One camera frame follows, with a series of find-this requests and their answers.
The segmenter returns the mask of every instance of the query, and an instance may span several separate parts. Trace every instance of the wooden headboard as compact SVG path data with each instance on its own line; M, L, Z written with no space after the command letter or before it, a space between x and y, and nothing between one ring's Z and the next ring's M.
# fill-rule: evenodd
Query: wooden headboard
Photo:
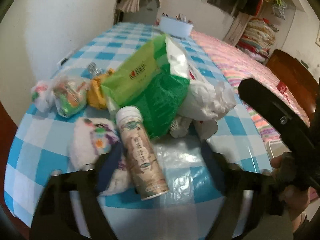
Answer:
M297 59L279 49L273 52L267 67L288 87L311 122L319 85L310 72Z

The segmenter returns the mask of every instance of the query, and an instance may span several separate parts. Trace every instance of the blue and white tablecloth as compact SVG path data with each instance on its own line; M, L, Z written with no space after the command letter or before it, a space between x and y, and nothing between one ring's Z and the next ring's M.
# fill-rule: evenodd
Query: blue and white tablecloth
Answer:
M158 34L156 28L148 25L115 25L76 52L64 64L62 71L88 77L86 67L92 61L100 69L116 69ZM227 82L191 38L177 41L209 82ZM247 171L271 169L256 127L238 96L235 97L236 107L218 121L218 132L209 139L209 143L217 152L224 153L230 161L240 164ZM87 107L66 119L59 116L56 109L42 114L32 104L21 121L7 163L4 198L11 212L28 226L51 172L72 171L68 145L74 122L80 116L107 118L108 112ZM170 192L147 201L141 201L133 188L122 194L99 197L110 225L120 240L196 240L205 237L223 197L212 185L196 136L192 132L182 139L166 136L154 145ZM72 199L80 231L88 235L76 193L72 193Z

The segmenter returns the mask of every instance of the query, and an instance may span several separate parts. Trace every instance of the green bag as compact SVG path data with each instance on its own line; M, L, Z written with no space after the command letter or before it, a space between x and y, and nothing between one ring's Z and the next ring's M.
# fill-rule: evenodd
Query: green bag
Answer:
M171 74L168 39L160 35L143 45L101 84L107 101L110 97L119 108L136 106L140 110L150 139L168 132L188 93L188 74Z

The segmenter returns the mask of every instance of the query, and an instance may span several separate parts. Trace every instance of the human hand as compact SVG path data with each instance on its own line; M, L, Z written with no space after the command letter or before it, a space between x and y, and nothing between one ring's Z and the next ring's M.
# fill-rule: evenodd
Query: human hand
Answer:
M282 155L273 158L270 161L271 166L275 169L280 168L282 158L283 158ZM274 170L272 172L272 175L275 176L276 173L277 173L277 170ZM309 189L305 191L301 191L294 185L289 185L280 194L279 198L281 200L284 200L288 205L289 216L293 223L293 227L295 231L301 222L300 215L302 214L303 211L306 210L306 208L310 203Z

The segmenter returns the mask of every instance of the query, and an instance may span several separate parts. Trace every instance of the pink bedspread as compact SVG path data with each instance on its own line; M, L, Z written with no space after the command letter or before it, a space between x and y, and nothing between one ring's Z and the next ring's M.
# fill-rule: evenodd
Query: pink bedspread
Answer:
M211 60L222 71L236 93L238 93L238 86L242 79L254 77L275 93L309 125L309 119L306 113L299 106L290 91L287 91L288 101L287 98L277 90L276 86L280 81L266 66L251 59L239 49L214 37L196 31L191 33L191 37L203 48ZM278 132L267 121L258 115L251 107L248 105L246 107L264 142L279 139Z

